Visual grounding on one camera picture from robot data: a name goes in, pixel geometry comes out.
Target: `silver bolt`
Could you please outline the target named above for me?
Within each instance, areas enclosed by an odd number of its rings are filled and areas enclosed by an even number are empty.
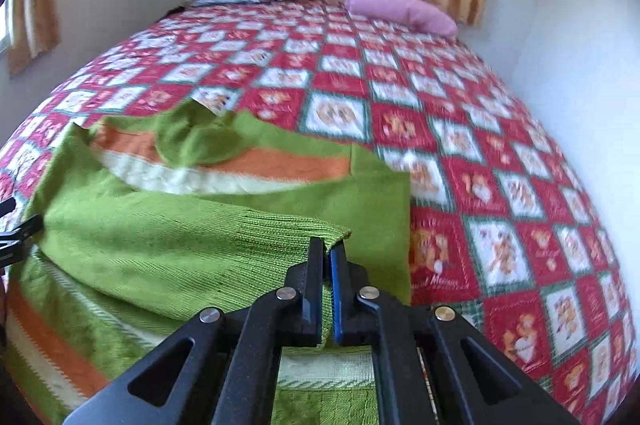
[[[278,291],[276,291],[276,297],[280,300],[291,300],[295,298],[296,293],[298,292],[295,288],[284,286],[284,288],[280,288]]]
[[[364,286],[360,288],[360,296],[363,299],[374,300],[380,297],[380,291],[373,286]]]
[[[200,321],[205,324],[212,324],[220,318],[220,312],[215,308],[204,308],[200,312]]]
[[[449,322],[456,318],[456,312],[449,306],[440,306],[436,309],[436,318],[438,320]]]

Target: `bed sheet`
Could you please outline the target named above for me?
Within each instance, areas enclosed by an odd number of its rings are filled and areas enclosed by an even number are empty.
[[[462,43],[321,2],[217,6],[99,56],[0,151],[13,228],[70,121],[148,116],[192,96],[359,142],[412,177],[414,304],[447,303],[585,424],[634,379],[616,256],[556,142]]]

